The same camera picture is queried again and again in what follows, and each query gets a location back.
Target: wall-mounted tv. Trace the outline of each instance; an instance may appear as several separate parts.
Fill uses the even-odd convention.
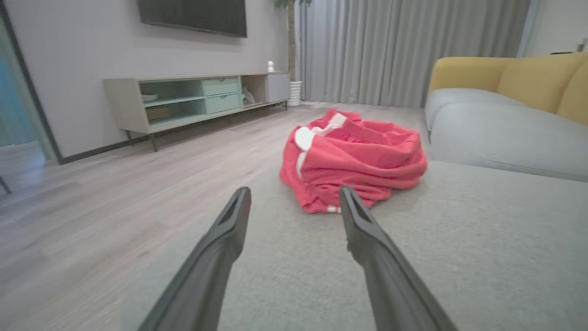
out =
[[[247,38],[245,0],[138,0],[141,22]]]

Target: cabinet leg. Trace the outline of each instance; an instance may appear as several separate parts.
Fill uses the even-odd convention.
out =
[[[0,177],[0,186],[2,186],[4,188],[6,193],[8,193],[8,194],[12,193],[12,191],[10,190],[10,188],[8,188],[8,185],[6,185],[6,182],[4,181],[4,179],[2,179],[2,177]]]
[[[131,132],[129,130],[125,130],[126,138],[129,140],[129,145],[133,146],[133,139],[131,138]]]
[[[149,134],[149,140],[151,140],[151,146],[153,146],[153,151],[157,152],[157,142],[155,141],[155,134]]]

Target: red towel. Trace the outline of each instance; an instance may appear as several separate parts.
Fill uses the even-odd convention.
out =
[[[308,213],[340,212],[339,187],[351,186],[372,207],[393,188],[414,187],[427,169],[420,135],[394,123],[363,121],[329,109],[292,131],[280,178]]]

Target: door frame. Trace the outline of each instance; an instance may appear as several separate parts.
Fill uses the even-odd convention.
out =
[[[18,60],[18,64],[21,68],[22,75],[25,78],[26,86],[29,89],[29,93],[31,95],[33,104],[35,104],[35,108],[39,115],[39,119],[41,121],[41,124],[43,125],[43,129],[45,131],[47,139],[49,140],[49,144],[51,145],[52,152],[56,157],[56,161],[59,164],[63,164],[65,163],[64,158],[61,152],[59,151],[59,147],[57,146],[57,142],[55,141],[55,137],[53,136],[53,132],[51,131],[51,127],[49,126],[49,122],[47,122],[45,111],[43,110],[41,100],[39,100],[39,96],[37,95],[35,86],[31,79],[31,75],[29,74],[29,69],[26,67],[25,58],[22,56],[21,47],[18,44],[18,40],[14,33],[14,29],[12,28],[12,23],[10,22],[8,11],[6,10],[6,6],[4,5],[4,0],[0,0],[0,15],[2,15],[2,20],[4,20],[4,24],[6,25],[6,31],[8,32],[8,36],[12,43],[12,47]]]

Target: mint green drawer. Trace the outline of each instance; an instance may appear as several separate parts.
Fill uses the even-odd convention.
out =
[[[202,81],[202,89],[204,95],[216,95],[224,93],[238,93],[239,84],[236,77],[229,78],[213,78]]]
[[[231,110],[239,108],[239,95],[230,94],[221,97],[206,98],[206,113],[213,114],[215,112]]]

